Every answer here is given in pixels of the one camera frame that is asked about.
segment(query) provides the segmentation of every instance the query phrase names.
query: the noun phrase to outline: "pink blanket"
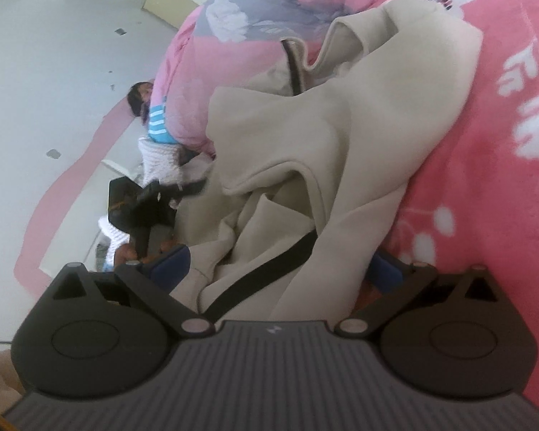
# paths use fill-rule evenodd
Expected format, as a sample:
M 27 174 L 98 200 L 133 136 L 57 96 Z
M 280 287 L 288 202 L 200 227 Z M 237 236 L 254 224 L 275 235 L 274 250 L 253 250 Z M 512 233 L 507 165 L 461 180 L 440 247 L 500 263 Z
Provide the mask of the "pink blanket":
M 210 153 L 205 126 L 213 89 L 242 82 L 282 56 L 279 37 L 246 40 L 250 26 L 240 8 L 219 1 L 224 5 L 206 18 L 212 34 L 193 32 L 197 13 L 180 30 L 168 52 L 169 84 L 154 90 L 160 99 L 170 93 L 170 133 Z M 387 0 L 298 1 L 331 13 Z M 539 344 L 539 0 L 435 1 L 483 30 L 483 51 L 466 108 L 412 180 L 387 247 L 441 271 L 486 264 Z M 526 395 L 539 406 L 539 359 Z

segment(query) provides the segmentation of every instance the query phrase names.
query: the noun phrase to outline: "round joint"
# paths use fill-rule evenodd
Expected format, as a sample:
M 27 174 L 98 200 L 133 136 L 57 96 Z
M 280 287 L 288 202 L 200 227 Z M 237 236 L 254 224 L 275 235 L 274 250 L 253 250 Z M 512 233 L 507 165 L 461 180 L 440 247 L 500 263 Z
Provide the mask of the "round joint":
M 349 318 L 340 322 L 340 329 L 346 334 L 363 334 L 369 328 L 369 324 L 363 319 Z
M 181 323 L 181 327 L 188 334 L 203 334 L 210 329 L 211 324 L 205 319 L 191 318 Z

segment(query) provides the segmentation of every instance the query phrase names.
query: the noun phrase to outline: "floral blanket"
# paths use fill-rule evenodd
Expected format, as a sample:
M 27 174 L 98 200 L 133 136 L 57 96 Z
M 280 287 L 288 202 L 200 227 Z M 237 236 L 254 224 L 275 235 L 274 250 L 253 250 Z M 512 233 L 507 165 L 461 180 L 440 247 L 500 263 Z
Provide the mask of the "floral blanket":
M 269 68 L 281 37 L 319 47 L 333 17 L 386 1 L 209 0 L 160 68 L 166 128 L 214 153 L 205 131 L 215 87 Z M 386 244 L 441 271 L 486 264 L 539 344 L 539 0 L 434 1 L 484 32 L 482 54 L 466 108 L 412 179 Z M 539 359 L 526 395 L 539 405 Z

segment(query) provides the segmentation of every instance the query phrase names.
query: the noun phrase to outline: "white knit fabric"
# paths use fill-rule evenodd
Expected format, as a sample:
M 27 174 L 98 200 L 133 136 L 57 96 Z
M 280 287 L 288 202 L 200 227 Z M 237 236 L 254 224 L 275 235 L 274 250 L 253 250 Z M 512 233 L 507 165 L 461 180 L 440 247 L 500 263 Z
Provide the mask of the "white knit fabric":
M 142 154 L 144 175 L 141 186 L 147 186 L 151 181 L 158 180 L 160 184 L 183 184 L 185 182 L 198 181 L 205 177 L 212 163 L 206 154 L 200 154 L 187 164 L 180 166 L 185 161 L 187 154 L 184 146 L 179 144 L 159 144 L 148 136 L 138 139 L 138 148 Z M 114 227 L 105 215 L 98 220 L 98 226 L 102 233 L 110 239 L 110 247 L 106 254 L 106 264 L 113 266 L 116 250 L 130 241 L 130 236 Z

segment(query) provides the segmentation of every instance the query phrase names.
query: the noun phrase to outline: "black strap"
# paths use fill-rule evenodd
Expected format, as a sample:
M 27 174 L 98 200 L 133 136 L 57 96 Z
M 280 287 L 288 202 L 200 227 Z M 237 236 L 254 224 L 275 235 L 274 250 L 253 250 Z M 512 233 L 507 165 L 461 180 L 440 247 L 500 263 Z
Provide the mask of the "black strap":
M 203 315 L 211 322 L 217 322 L 246 298 L 305 264 L 312 255 L 315 240 L 317 232 L 313 230 L 287 251 L 244 275 L 216 298 Z

